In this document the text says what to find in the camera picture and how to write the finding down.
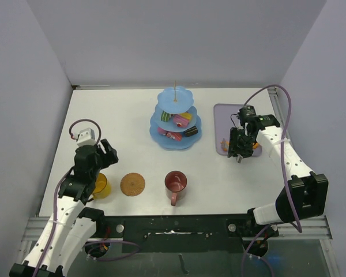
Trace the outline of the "yellow pink cake slice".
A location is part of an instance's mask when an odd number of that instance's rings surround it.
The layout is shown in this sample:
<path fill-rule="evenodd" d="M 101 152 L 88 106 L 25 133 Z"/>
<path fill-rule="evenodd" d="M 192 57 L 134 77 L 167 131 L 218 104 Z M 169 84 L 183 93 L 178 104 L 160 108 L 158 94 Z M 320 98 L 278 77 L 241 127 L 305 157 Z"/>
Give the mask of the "yellow pink cake slice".
<path fill-rule="evenodd" d="M 189 122 L 192 120 L 193 115 L 190 113 L 181 113 L 180 116 L 186 118 Z"/>

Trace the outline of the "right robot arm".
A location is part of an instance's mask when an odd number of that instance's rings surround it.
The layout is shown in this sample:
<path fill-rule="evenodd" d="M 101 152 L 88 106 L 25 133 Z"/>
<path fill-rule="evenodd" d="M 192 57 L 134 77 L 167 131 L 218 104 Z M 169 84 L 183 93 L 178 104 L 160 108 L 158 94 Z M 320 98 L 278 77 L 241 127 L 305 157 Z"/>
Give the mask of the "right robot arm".
<path fill-rule="evenodd" d="M 280 166 L 284 187 L 273 204 L 253 209 L 253 217 L 245 221 L 246 231 L 260 235 L 266 224 L 299 223 L 323 214 L 329 182 L 324 174 L 316 174 L 296 153 L 285 131 L 274 115 L 258 115 L 255 108 L 239 109 L 240 126 L 230 130 L 229 158 L 249 158 L 258 144 L 273 163 Z"/>

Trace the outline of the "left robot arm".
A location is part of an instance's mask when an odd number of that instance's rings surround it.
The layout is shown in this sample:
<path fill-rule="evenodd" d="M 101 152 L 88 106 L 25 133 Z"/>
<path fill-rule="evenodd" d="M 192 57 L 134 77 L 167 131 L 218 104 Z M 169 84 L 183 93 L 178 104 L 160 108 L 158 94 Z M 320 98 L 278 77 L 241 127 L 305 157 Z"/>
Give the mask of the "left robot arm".
<path fill-rule="evenodd" d="M 102 169 L 118 162 L 117 151 L 106 139 L 76 149 L 74 165 L 55 187 L 52 215 L 39 239 L 21 263 L 13 264 L 10 276 L 66 276 L 91 236 L 106 230 L 104 212 L 88 208 Z"/>

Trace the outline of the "pink strawberry cake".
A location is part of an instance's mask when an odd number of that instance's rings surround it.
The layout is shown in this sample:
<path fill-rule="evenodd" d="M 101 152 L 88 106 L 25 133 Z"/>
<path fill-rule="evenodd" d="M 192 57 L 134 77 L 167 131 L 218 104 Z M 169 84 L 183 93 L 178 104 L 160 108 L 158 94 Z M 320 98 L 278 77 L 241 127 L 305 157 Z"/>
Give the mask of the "pink strawberry cake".
<path fill-rule="evenodd" d="M 179 128 L 186 128 L 188 124 L 190 123 L 186 118 L 183 118 L 179 114 L 176 114 L 173 117 L 173 122 L 177 125 Z"/>

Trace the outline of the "green striped macaron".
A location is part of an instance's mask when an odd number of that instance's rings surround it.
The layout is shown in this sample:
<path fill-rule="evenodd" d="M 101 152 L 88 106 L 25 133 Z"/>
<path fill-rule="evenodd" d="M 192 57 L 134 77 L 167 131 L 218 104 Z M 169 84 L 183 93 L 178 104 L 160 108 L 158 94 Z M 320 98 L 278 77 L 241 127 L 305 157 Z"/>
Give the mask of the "green striped macaron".
<path fill-rule="evenodd" d="M 161 112 L 161 116 L 160 116 L 160 120 L 162 122 L 168 122 L 171 118 L 171 114 L 170 113 L 167 113 L 166 111 L 162 111 Z"/>

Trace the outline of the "chocolate layered cake slice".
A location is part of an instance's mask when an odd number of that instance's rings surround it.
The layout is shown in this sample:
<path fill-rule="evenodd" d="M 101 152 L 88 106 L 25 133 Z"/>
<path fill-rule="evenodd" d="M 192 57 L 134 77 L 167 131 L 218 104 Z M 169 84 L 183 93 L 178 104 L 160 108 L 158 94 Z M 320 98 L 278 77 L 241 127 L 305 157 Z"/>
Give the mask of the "chocolate layered cake slice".
<path fill-rule="evenodd" d="M 198 129 L 196 126 L 193 126 L 191 128 L 186 129 L 184 132 L 185 137 L 191 137 L 193 135 L 196 135 L 198 133 Z"/>

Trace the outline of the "red pink macaron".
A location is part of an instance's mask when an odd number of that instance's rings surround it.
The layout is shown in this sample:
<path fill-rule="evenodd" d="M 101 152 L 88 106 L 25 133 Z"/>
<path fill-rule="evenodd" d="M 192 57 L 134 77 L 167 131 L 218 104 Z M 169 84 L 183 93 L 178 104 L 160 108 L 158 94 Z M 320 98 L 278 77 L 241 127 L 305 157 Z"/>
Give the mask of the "red pink macaron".
<path fill-rule="evenodd" d="M 179 132 L 167 132 L 166 137 L 175 141 L 181 141 L 183 136 Z"/>

